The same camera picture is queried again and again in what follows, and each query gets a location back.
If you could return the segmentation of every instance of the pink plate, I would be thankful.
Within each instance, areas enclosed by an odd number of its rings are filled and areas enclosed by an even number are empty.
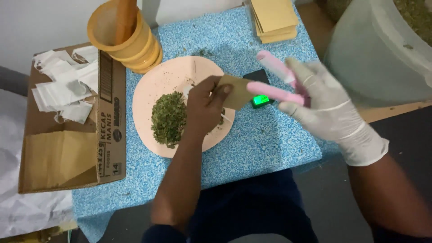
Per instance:
[[[153,137],[152,109],[156,100],[174,91],[183,92],[183,87],[198,84],[210,75],[222,76],[223,71],[214,62],[198,56],[168,60],[154,67],[139,81],[133,94],[132,114],[135,128],[144,145],[153,153],[172,158],[177,150],[159,144]],[[235,111],[225,108],[225,116],[234,121]],[[204,138],[203,152],[215,146],[228,134],[232,123],[225,119]]]

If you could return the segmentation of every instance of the gloved hand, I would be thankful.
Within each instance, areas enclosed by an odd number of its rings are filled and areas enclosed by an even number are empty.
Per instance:
[[[286,64],[308,91],[311,107],[281,102],[279,110],[314,136],[335,141],[348,165],[368,166],[388,152],[389,141],[361,118],[342,85],[322,63],[302,64],[287,58]]]

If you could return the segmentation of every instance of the person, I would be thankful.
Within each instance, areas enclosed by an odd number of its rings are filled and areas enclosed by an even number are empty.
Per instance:
[[[279,110],[314,136],[339,145],[375,242],[432,242],[431,213],[387,154],[389,141],[363,121],[323,64],[286,62],[307,89],[311,107],[282,102]],[[223,101],[233,88],[217,86],[219,79],[209,77],[189,93],[187,125],[152,202],[154,225],[142,241],[235,242],[259,234],[266,242],[272,233],[292,242],[317,242],[290,169],[201,191],[203,139],[219,123]]]

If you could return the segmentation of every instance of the floor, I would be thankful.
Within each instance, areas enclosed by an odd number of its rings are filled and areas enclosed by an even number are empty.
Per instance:
[[[372,127],[390,140],[390,154],[432,206],[431,124],[432,106],[374,122]],[[372,242],[342,160],[329,161],[305,173],[295,174],[295,181],[320,242]],[[139,242],[148,227],[149,205],[119,210],[112,216],[99,243]],[[81,232],[74,232],[72,243],[86,242]]]

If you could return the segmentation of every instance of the blue speckled mat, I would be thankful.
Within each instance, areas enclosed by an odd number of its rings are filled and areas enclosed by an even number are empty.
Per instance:
[[[167,24],[153,32],[162,44],[163,61],[200,55],[238,77],[262,68],[255,59],[260,50],[268,50],[281,60],[288,56],[301,61],[318,59],[301,21],[295,39],[264,45],[254,36],[251,23],[249,8],[245,6]],[[271,85],[291,90],[279,78],[267,74]],[[170,162],[143,145],[133,124],[133,92],[141,77],[127,71],[126,178],[73,191],[75,217],[90,242],[102,237],[115,210],[152,200]],[[335,151],[334,144],[314,139],[277,110],[276,104],[256,110],[247,104],[236,113],[224,140],[203,153],[202,186],[209,188],[302,165],[321,159],[328,151]]]

